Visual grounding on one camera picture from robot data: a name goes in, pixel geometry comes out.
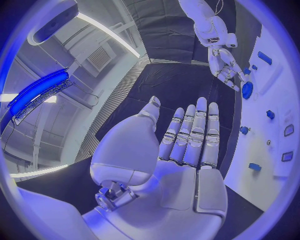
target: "white robotic arm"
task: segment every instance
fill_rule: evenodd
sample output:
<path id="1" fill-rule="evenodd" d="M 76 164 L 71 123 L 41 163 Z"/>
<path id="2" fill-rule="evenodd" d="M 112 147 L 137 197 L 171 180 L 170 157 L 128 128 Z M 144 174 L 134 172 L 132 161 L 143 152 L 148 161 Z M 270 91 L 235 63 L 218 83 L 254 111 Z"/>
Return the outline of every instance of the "white robotic arm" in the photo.
<path id="1" fill-rule="evenodd" d="M 239 91 L 240 88 L 229 79 L 238 74 L 242 82 L 246 77 L 236 63 L 228 48 L 238 46 L 234 33 L 228 33 L 224 21 L 216 16 L 211 7 L 204 0 L 179 0 L 179 4 L 186 15 L 194 21 L 194 31 L 200 43 L 208 47 L 208 63 L 211 73 L 223 83 Z"/>

